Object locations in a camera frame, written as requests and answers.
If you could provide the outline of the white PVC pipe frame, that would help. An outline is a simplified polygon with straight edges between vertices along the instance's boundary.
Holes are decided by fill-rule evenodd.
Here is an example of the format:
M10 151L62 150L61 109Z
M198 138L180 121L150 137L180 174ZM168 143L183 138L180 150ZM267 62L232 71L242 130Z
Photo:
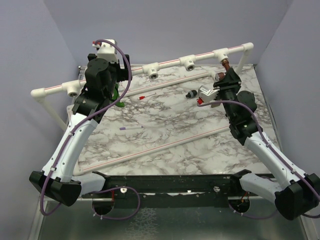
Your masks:
M137 75L146 75L151 80L153 76L158 77L158 72L162 69L167 69L171 67L176 66L183 66L187 71L189 70L189 67L194 67L195 63L198 61L203 61L207 59L218 59L220 63L225 63L226 59L228 58L228 55L234 54L234 53L243 53L240 61L237 65L237 68L235 71L239 73L244 64L246 63L246 60L250 56L252 50L254 48L254 44L251 42L243 43L239 46L229 47L229 48L220 48L216 49L210 52L206 53L200 53L200 54L191 54L187 56L182 56L178 59L174 60L168 60L164 62L154 62L142 65L141 67L134 68L131 71L131 74L133 76ZM60 118L60 116L56 113L55 110L45 101L46 96L52 95L59 92L67 92L69 96L72 96L73 94L79 94L80 90L85 85L86 81L83 80L73 80L73 81L67 81L60 85L47 87L47 88L37 88L33 89L30 92L30 95L35 99L38 103L40 103L43 108L49 113L49 115L58 123L58 125L65 130L67 125L63 122L63 120Z

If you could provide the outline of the brown plastic faucet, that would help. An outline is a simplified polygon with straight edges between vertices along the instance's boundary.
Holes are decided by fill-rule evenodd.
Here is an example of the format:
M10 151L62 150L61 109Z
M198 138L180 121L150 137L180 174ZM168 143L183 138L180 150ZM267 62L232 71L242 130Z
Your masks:
M224 71L224 72L219 72L219 73L216 73L216 74L215 74L214 80L215 80L216 82L221 81L221 80L226 76L227 73L231 73L231 72L234 71L233 68L230 66L230 63L229 63L229 59L228 59L228 58L222 59L220 63L221 63L221 65L223 66L223 68L224 68L225 71Z

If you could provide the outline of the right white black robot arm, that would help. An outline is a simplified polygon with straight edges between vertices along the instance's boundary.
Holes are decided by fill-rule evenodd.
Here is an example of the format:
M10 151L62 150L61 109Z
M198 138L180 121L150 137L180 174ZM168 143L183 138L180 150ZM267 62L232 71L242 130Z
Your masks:
M237 184L273 203L287 220L316 208L320 203L320 178L291 162L263 132L254 115L255 95L240 90L241 79L234 69L230 67L213 87L218 91L215 100L223 105L232 136L254 153L276 179L272 182L243 170L236 174Z

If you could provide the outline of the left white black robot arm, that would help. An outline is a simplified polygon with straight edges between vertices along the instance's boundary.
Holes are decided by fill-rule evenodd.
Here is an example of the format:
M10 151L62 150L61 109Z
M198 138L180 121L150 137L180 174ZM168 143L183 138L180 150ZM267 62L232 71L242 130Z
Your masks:
M34 170L29 176L41 198L48 197L68 207L79 196L98 192L105 185L106 178L98 173L74 179L74 168L106 111L123 98L117 90L118 83L133 78L128 54L123 56L124 67L106 56L89 54L88 60L86 82L74 101L67 129L42 170Z

